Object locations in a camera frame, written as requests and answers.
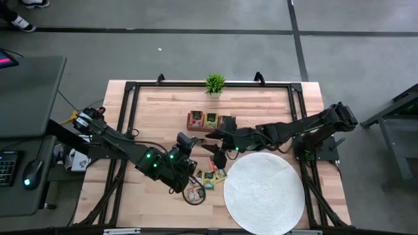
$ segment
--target shoe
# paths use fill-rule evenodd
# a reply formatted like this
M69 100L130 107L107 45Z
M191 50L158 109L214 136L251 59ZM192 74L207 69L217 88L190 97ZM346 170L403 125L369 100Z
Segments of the shoe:
M34 30L36 30L36 27L31 25L29 22L27 22L26 20L24 20L22 17L18 16L13 22L11 22L12 25L14 25L15 27L17 27L18 29L22 30L23 32L26 33L31 33L34 32Z
M27 9L34 9L35 7L44 8L49 7L50 2L48 0L21 0Z

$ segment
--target concrete floor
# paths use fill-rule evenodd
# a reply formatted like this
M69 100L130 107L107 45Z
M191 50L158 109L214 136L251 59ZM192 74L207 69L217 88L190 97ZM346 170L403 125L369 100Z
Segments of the concrete floor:
M417 31L416 1L294 0L300 30ZM290 30L285 0L52 0L50 8L9 5L37 26L160 29ZM301 37L309 81L319 82L326 106L342 101L359 121L417 83L417 37ZM76 107L103 98L109 79L201 80L210 72L228 80L301 81L291 35L185 35L0 32L0 47L25 56L68 58L60 90ZM58 97L53 118L71 107ZM338 133L344 191L352 224L416 233L418 193L380 187L391 166L380 130ZM80 184L53 187L59 210L31 219L0 219L1 230L65 226Z

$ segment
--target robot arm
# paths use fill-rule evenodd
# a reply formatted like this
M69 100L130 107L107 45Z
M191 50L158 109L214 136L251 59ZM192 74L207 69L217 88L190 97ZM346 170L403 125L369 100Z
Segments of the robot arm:
M178 133L177 144L170 151L152 142L134 141L109 127L104 120L104 108L86 108L74 120L74 128L85 135L93 135L89 143L89 157L94 159L128 159L135 168L152 180L161 180L176 193L182 192L189 183L197 163L189 159L197 138ZM148 147L155 144L164 149Z
M237 150L240 153L263 149L280 151L279 146L300 134L304 134L304 149L315 151L335 132L352 131L357 124L349 107L339 102L316 115L298 121L262 124L255 126L255 129L249 127L237 129L235 121L228 119L218 130L206 135L207 138L222 140L222 146L203 145L203 147L214 153L214 162L218 168L222 169L227 162L226 151Z

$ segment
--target wooden tabletop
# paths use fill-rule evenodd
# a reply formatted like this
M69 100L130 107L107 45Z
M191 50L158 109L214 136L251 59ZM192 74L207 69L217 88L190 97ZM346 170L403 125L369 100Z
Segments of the wooden tabletop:
M104 98L104 107L106 107L104 118L112 128L116 128L119 119L125 82L125 80L111 80L108 83ZM308 116L322 111L324 105L319 84L303 82L302 88ZM127 105L123 131L127 128L131 99L132 92ZM154 141L166 148L171 148L176 143L178 132L203 138L205 133L186 130L187 113L191 110L236 116L238 127L254 127L257 124L278 121L291 122L286 89L227 87L220 98L209 98L204 94L204 87L142 87L139 92L134 123L134 128L139 130L137 140ZM284 144L282 149L286 149L289 144L290 141ZM292 151L286 155L278 151L273 153L283 157L300 174L299 165L294 160ZM198 162L198 168L209 172L207 158L210 155L211 153L205 149L194 147L191 159ZM100 160L88 168L74 217L75 223L83 220L103 195L109 162L109 160ZM228 160L226 169L228 170L233 163L234 161ZM318 162L317 167L323 196L340 218L350 224L337 169L328 162ZM123 184L118 226L240 228L225 206L223 182L216 185L216 190L207 190L206 193L207 198L203 204L190 206L184 202L181 194L170 195L168 186L145 177L134 168L132 163L129 163ZM114 195L110 199L106 221L111 215L113 201ZM315 218L320 223L317 200L313 194L312 202ZM296 228L309 228L306 209Z

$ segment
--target snack package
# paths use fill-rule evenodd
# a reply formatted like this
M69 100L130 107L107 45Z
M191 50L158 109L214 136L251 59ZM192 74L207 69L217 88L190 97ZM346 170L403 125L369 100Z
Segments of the snack package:
M210 171L212 171L212 172L217 171L217 167L214 163L214 156L213 155L208 158L208 162L209 162Z
M215 129L217 128L218 121L217 114L206 114L204 116L203 127Z
M202 127L204 114L202 111L190 111L189 127Z
M216 177L215 173L203 172L202 173L202 185L205 189L215 189Z
M220 169L215 171L216 183L221 182L222 180L228 177L226 171L224 169Z
M188 189L187 194L189 195L189 200L191 202L196 202L203 198L203 189L201 187Z
M221 124L222 124L222 123L224 123L224 122L225 122L225 120L226 120L227 118L231 118L231 119L233 119L234 121L235 121L235 119L236 119L236 117L234 117L234 116L220 116L220 117L219 117L219 124L218 124L218 127L219 127L219 126L221 126Z
M203 171L198 168L196 169L196 173L194 173L193 175L199 183L202 183L202 173ZM193 185L196 187L200 187L198 183L193 183Z

